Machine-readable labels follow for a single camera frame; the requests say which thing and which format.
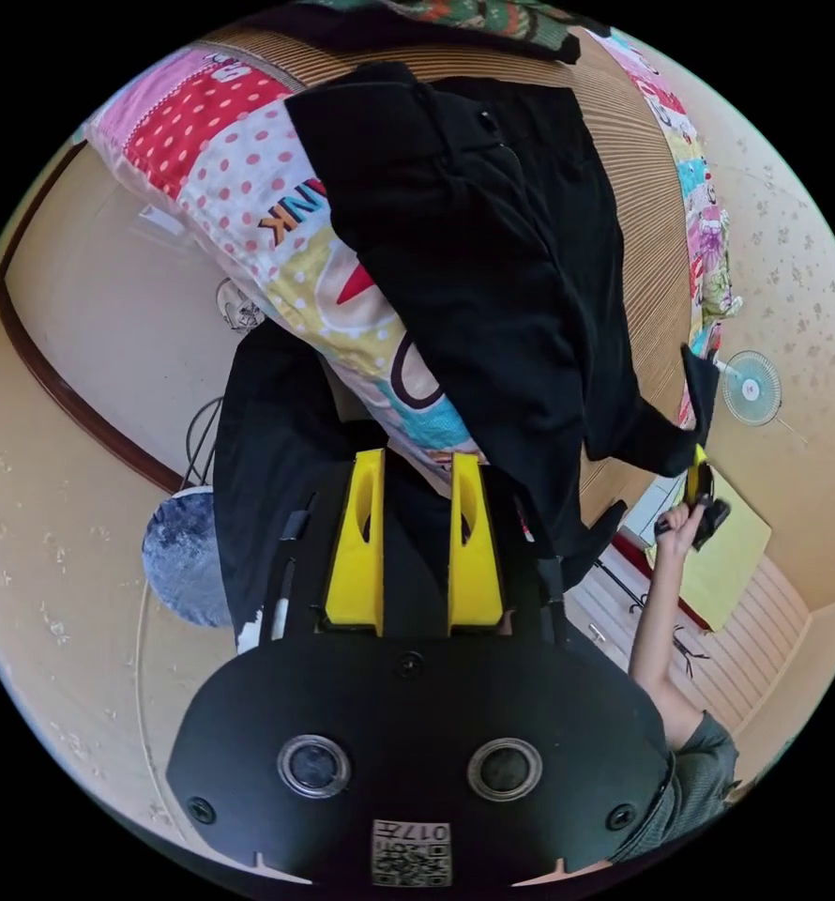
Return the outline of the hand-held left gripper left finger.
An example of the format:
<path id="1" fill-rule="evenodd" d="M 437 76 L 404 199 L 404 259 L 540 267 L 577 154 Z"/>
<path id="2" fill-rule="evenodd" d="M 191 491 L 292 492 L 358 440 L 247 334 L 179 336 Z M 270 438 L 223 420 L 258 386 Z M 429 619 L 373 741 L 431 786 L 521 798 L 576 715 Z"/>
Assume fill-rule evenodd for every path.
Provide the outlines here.
<path id="1" fill-rule="evenodd" d="M 325 616 L 340 629 L 384 629 L 385 452 L 356 455 L 327 583 Z"/>

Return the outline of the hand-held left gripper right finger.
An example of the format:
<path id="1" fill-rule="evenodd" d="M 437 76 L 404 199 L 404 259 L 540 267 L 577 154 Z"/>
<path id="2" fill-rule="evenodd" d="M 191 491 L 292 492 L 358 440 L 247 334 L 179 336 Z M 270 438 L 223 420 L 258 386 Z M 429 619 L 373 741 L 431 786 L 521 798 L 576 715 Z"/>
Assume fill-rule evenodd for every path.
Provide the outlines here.
<path id="1" fill-rule="evenodd" d="M 454 454 L 450 481 L 448 628 L 495 630 L 504 604 L 478 458 Z"/>

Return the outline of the person's right hand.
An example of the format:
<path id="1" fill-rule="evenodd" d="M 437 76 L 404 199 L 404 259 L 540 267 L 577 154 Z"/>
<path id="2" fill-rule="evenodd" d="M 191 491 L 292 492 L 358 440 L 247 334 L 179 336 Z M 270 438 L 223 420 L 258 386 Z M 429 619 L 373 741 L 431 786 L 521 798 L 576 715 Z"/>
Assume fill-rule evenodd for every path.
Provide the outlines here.
<path id="1" fill-rule="evenodd" d="M 656 565 L 682 564 L 692 549 L 705 507 L 680 503 L 665 512 L 655 529 Z"/>

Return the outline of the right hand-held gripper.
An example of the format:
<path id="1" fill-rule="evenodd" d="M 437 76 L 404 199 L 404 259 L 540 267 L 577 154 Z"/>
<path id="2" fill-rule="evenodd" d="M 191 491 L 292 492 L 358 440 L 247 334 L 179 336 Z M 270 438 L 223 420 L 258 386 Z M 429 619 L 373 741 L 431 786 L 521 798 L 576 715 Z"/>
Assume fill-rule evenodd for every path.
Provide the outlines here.
<path id="1" fill-rule="evenodd" d="M 698 444 L 692 463 L 687 470 L 683 495 L 691 512 L 698 507 L 703 508 L 702 519 L 691 545 L 696 552 L 700 551 L 714 536 L 731 512 L 731 505 L 726 500 L 717 497 L 716 485 L 716 477 L 708 462 L 706 451 L 701 444 Z"/>

